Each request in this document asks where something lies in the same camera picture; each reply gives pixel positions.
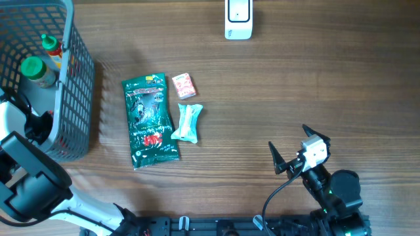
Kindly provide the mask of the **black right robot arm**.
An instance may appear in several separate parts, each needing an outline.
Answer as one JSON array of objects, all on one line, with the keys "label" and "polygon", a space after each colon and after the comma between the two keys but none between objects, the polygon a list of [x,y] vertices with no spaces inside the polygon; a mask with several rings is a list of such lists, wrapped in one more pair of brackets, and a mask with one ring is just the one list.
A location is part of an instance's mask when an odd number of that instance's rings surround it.
[{"label": "black right robot arm", "polygon": [[[369,216],[360,213],[363,205],[360,179],[356,172],[329,173],[324,166],[331,156],[331,139],[302,125],[307,139],[301,142],[296,158],[287,162],[272,142],[268,147],[276,174],[285,172],[288,181],[274,190],[265,201],[261,227],[267,235],[371,235]],[[282,216],[270,225],[266,210],[270,200],[297,178],[320,205],[309,215]]]}]

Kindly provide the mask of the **red Kleenex tissue pack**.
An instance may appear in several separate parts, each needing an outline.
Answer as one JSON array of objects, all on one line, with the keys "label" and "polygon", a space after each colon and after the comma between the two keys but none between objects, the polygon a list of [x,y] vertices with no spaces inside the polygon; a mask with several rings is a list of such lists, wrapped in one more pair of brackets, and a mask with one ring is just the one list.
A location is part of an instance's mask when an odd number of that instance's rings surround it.
[{"label": "red Kleenex tissue pack", "polygon": [[173,77],[171,80],[175,86],[177,95],[181,100],[196,95],[196,89],[189,73],[180,74]]}]

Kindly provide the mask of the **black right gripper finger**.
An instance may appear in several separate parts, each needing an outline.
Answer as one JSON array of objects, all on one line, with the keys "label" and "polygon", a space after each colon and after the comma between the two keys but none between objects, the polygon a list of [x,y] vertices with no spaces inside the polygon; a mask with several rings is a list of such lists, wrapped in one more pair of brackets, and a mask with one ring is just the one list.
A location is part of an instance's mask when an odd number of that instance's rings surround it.
[{"label": "black right gripper finger", "polygon": [[330,141],[331,141],[331,139],[328,137],[328,136],[326,136],[326,135],[324,135],[324,134],[321,134],[321,133],[319,133],[319,132],[317,132],[317,131],[315,131],[315,130],[313,130],[312,128],[310,128],[309,126],[307,126],[306,124],[302,124],[302,128],[303,128],[303,130],[304,130],[304,132],[305,132],[305,134],[308,136],[308,137],[310,137],[310,136],[312,136],[312,135],[317,135],[317,136],[319,136],[326,144],[328,144],[328,143],[330,143]]},{"label": "black right gripper finger", "polygon": [[269,142],[268,146],[272,154],[275,173],[281,174],[285,172],[288,168],[288,164],[286,163],[284,158],[280,155],[280,153],[278,152],[278,150],[276,149],[276,147],[274,146],[272,142]]}]

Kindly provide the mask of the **teal wet wipes pack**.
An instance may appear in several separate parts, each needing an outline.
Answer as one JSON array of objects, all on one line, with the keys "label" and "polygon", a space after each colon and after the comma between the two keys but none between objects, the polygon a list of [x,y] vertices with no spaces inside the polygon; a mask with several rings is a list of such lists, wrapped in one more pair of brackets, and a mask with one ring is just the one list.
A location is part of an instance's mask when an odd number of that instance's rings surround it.
[{"label": "teal wet wipes pack", "polygon": [[178,104],[178,108],[180,110],[178,129],[172,133],[171,139],[196,144],[198,142],[196,125],[203,106],[201,104]]}]

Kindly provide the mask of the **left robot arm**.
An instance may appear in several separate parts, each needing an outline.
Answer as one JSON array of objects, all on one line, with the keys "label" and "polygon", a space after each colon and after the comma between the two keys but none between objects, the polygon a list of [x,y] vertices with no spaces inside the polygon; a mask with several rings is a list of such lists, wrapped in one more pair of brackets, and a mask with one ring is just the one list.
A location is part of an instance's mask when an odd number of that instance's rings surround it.
[{"label": "left robot arm", "polygon": [[53,116],[32,112],[24,94],[1,88],[8,102],[25,117],[25,135],[12,131],[1,141],[1,210],[12,227],[29,227],[45,220],[62,220],[81,227],[82,235],[140,235],[137,217],[117,204],[103,203],[79,191],[69,174],[34,143],[43,143]]}]

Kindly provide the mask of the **green-lid spice jar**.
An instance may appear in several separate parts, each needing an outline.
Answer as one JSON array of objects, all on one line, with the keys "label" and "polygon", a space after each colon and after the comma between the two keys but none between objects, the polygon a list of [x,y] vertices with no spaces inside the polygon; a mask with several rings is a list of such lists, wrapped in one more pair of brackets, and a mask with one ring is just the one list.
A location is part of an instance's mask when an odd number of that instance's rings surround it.
[{"label": "green-lid spice jar", "polygon": [[42,89],[53,86],[56,75],[42,59],[37,56],[26,58],[20,66],[22,75]]}]

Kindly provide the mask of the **green snack bag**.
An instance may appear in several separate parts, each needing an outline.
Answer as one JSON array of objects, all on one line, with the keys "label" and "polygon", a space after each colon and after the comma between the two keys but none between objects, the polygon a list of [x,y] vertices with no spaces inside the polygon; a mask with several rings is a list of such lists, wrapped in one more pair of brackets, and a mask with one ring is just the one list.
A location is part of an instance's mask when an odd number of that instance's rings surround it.
[{"label": "green snack bag", "polygon": [[121,82],[134,169],[180,159],[175,131],[167,108],[164,73],[143,75]]}]

